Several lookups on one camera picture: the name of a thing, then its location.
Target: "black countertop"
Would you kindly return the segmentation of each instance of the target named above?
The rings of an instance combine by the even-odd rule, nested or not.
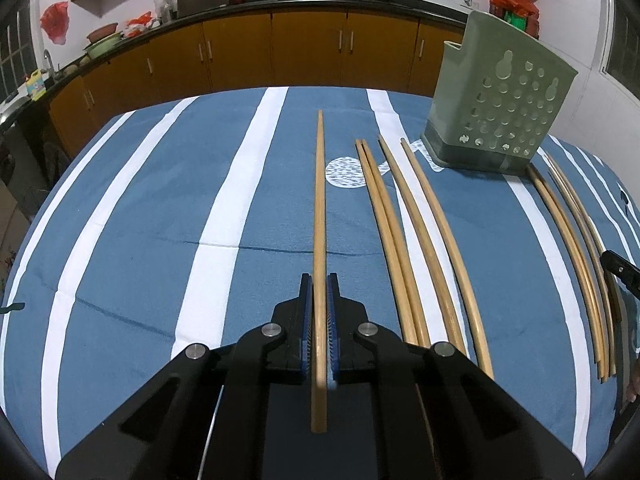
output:
[[[359,9],[374,10],[397,16],[406,16],[410,18],[427,18],[435,22],[441,22],[445,25],[464,28],[466,24],[467,14],[461,10],[452,9],[450,7],[441,6],[425,0],[246,0],[244,4],[228,5],[209,9],[204,12],[192,14],[184,18],[179,18],[165,25],[152,28],[144,34],[129,40],[123,40],[116,47],[108,51],[106,54],[92,60],[91,62],[81,66],[71,75],[66,76],[51,86],[45,95],[38,101],[28,101],[21,108],[17,109],[6,120],[0,124],[0,135],[4,133],[12,124],[17,121],[23,113],[33,107],[45,106],[48,101],[53,98],[61,89],[63,89],[76,76],[86,74],[96,66],[109,60],[111,57],[122,54],[123,52],[134,48],[135,46],[146,43],[151,38],[174,30],[176,28],[192,25],[193,23],[204,22],[237,14],[240,12],[251,12],[253,10],[269,9],[290,9],[295,7],[338,7],[342,9]]]

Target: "blue tablecloth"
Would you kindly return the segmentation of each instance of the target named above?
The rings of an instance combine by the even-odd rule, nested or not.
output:
[[[495,380],[591,470],[607,447],[620,392],[615,378],[597,379],[582,296],[558,230],[529,182],[434,165],[419,140],[430,103],[365,89],[250,89],[111,120],[38,213],[4,298],[3,306],[26,307],[2,320],[1,405],[37,461],[53,473],[60,456],[189,342],[234,342],[267,321],[276,303],[297,295],[300,275],[312,270],[322,109],[327,269],[338,273],[342,294],[399,332],[355,159],[354,140],[363,138],[402,219],[431,340],[446,338],[376,142],[382,133],[406,168],[399,143],[406,135],[466,263]],[[574,184],[606,247],[640,261],[637,213],[632,205],[625,210],[616,175],[553,137],[543,149]],[[546,174],[540,155],[534,163]],[[415,195],[475,359],[442,240],[424,197]],[[623,295],[618,370],[628,368],[638,346],[636,302]]]

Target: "basket base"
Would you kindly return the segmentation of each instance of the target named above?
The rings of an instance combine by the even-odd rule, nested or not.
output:
[[[530,159],[503,153],[453,146],[444,142],[430,121],[420,136],[434,163],[455,170],[489,171],[523,176]]]

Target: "human hand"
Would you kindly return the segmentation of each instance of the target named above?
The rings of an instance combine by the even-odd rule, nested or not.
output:
[[[629,402],[634,402],[638,395],[640,395],[640,357],[631,370],[630,382],[626,387],[626,398]]]

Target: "window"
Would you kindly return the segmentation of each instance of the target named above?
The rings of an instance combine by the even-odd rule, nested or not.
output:
[[[640,99],[640,38],[621,6],[615,6],[606,71]]]
[[[36,70],[31,43],[29,0],[18,3],[0,22],[0,102]]]

